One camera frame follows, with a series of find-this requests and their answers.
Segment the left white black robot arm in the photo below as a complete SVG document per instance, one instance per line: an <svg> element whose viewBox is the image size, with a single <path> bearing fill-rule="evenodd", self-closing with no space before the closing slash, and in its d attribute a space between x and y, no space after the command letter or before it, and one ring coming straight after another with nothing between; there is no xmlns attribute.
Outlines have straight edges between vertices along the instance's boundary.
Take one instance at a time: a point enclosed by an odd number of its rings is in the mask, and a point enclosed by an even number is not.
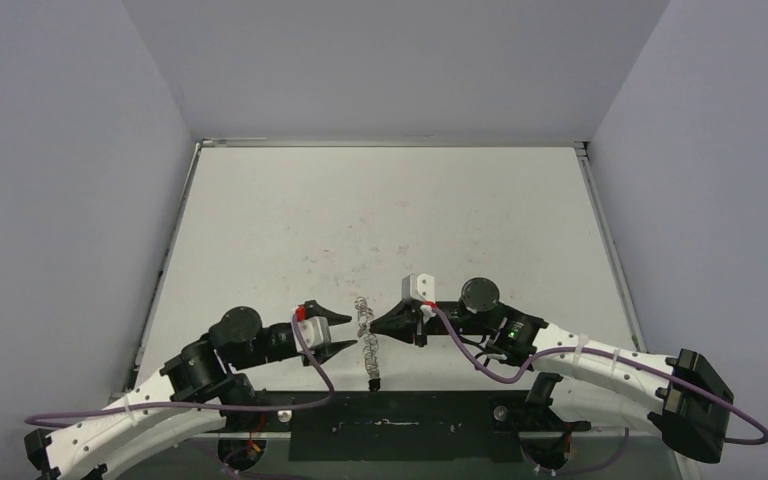
<svg viewBox="0 0 768 480"><path fill-rule="evenodd" d="M25 454L42 479L112 479L181 441L228 426L241 428L262 415L309 410L335 394L322 365L352 340L331 330L351 323L308 300L287 322L269 326L251 307L234 307L196 341L133 390L101 410L32 415ZM306 403L268 405L245 370L299 358L327 388Z"/></svg>

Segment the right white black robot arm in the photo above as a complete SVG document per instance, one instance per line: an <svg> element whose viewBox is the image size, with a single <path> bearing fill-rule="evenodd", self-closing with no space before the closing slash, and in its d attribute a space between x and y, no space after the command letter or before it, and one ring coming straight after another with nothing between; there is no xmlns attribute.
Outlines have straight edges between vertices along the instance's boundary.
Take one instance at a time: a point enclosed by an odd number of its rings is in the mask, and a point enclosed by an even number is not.
<svg viewBox="0 0 768 480"><path fill-rule="evenodd" d="M720 461L734 395L707 359L614 347L575 334L500 300L491 280L465 282L456 301L438 301L434 278L410 275L402 299L372 320L372 333L418 347L432 335L480 336L472 365L495 360L536 372L529 410L565 423L616 426L659 435L693 460Z"/></svg>

